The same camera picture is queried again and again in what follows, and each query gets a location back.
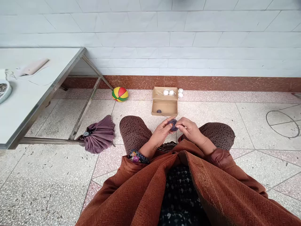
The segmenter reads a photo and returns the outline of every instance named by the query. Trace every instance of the wall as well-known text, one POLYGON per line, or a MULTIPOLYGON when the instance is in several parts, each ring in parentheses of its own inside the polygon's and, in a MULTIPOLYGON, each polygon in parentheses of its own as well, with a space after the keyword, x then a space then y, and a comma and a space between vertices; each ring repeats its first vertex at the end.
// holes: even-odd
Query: wall
MULTIPOLYGON (((104 75, 301 77, 298 0, 0 0, 0 46, 84 46, 104 75)), ((74 74, 93 74, 84 62, 74 74)))

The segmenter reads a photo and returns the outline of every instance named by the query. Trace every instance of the brown skirting tile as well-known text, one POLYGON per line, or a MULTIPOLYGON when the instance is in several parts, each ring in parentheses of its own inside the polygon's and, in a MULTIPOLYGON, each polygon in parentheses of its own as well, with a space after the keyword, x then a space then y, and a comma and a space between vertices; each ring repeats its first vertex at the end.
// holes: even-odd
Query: brown skirting tile
MULTIPOLYGON (((105 75, 113 86, 127 89, 153 89, 154 86, 178 87, 185 90, 219 91, 278 91, 301 92, 301 78, 270 77, 212 77, 212 76, 119 76, 105 75)), ((96 78, 68 77, 64 81, 66 88, 93 88, 96 78)), ((107 89, 104 82, 100 89, 107 89)))

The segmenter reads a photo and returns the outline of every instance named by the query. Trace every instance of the open cardboard box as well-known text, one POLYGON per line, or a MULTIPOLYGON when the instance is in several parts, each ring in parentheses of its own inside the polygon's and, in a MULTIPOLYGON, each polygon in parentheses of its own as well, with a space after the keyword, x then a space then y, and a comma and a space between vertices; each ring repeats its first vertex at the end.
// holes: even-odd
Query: open cardboard box
POLYGON ((153 89, 153 106, 151 108, 151 114, 154 116, 166 116, 172 117, 178 115, 178 88, 176 87, 154 87, 153 89), (174 96, 159 95, 163 93, 164 89, 172 89, 175 92, 174 96))

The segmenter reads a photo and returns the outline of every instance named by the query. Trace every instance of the purple umbrella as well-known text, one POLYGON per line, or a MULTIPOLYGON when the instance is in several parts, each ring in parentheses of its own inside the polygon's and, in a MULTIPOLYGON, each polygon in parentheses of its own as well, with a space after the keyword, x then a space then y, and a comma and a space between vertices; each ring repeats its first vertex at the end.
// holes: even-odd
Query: purple umbrella
POLYGON ((108 148, 114 139, 114 127, 110 115, 105 116, 100 122, 89 125, 83 135, 77 140, 83 140, 86 151, 94 154, 101 153, 108 148))

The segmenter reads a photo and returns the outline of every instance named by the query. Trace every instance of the person's right hand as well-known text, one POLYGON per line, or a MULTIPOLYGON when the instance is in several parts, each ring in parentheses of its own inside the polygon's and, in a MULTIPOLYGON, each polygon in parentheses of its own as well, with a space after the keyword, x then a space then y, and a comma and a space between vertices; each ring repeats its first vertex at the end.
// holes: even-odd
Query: person's right hand
POLYGON ((207 140, 207 137, 200 132, 195 122, 188 118, 182 117, 179 121, 177 121, 176 127, 197 146, 202 146, 202 144, 207 140))

